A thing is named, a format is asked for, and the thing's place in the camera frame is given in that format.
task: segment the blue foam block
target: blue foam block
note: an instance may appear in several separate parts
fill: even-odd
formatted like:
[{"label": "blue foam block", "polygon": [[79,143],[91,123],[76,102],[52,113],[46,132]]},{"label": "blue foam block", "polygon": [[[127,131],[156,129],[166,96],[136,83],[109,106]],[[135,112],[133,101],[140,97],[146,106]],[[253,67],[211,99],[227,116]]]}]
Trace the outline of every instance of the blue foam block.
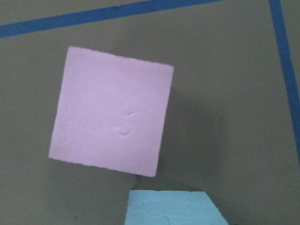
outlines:
[{"label": "blue foam block", "polygon": [[205,192],[132,190],[125,225],[228,225]]}]

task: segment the foam block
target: foam block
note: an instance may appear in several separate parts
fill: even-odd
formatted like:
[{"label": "foam block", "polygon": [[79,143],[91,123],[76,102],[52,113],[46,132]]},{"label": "foam block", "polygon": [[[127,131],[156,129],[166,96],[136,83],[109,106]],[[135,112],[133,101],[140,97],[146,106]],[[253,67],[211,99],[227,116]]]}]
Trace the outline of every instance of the foam block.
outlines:
[{"label": "foam block", "polygon": [[228,225],[205,192],[132,190],[125,225]]},{"label": "foam block", "polygon": [[69,47],[49,157],[153,177],[173,67]]}]

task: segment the pink foam block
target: pink foam block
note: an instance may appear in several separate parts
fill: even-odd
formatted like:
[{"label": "pink foam block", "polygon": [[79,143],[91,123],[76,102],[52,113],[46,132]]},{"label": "pink foam block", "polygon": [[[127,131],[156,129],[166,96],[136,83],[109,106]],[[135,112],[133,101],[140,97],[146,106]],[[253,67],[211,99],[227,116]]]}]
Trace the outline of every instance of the pink foam block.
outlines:
[{"label": "pink foam block", "polygon": [[153,177],[173,67],[69,47],[49,157]]}]

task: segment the blue line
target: blue line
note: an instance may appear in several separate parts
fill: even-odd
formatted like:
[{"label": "blue line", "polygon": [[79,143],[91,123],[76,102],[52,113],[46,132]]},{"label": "blue line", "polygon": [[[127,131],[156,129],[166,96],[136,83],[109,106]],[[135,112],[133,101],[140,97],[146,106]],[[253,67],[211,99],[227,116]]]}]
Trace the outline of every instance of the blue line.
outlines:
[{"label": "blue line", "polygon": [[150,0],[117,7],[99,8],[78,13],[16,22],[0,26],[0,38],[215,1],[220,0]]},{"label": "blue line", "polygon": [[280,0],[270,0],[270,9],[273,18],[281,67],[285,78],[285,87],[290,104],[298,160],[300,163],[300,101]]}]

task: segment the gray floor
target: gray floor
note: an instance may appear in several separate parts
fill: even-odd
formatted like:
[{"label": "gray floor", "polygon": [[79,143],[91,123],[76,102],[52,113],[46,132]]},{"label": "gray floor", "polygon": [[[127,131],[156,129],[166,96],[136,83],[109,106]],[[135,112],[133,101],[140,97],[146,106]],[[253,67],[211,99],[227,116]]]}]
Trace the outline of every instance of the gray floor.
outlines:
[{"label": "gray floor", "polygon": [[[137,1],[18,2],[1,2],[0,24]],[[282,4],[299,81],[300,2]],[[47,158],[70,45],[175,66],[157,177]],[[8,37],[0,51],[0,224],[121,225],[131,188],[204,190],[230,224],[299,224],[300,170],[267,0]]]}]

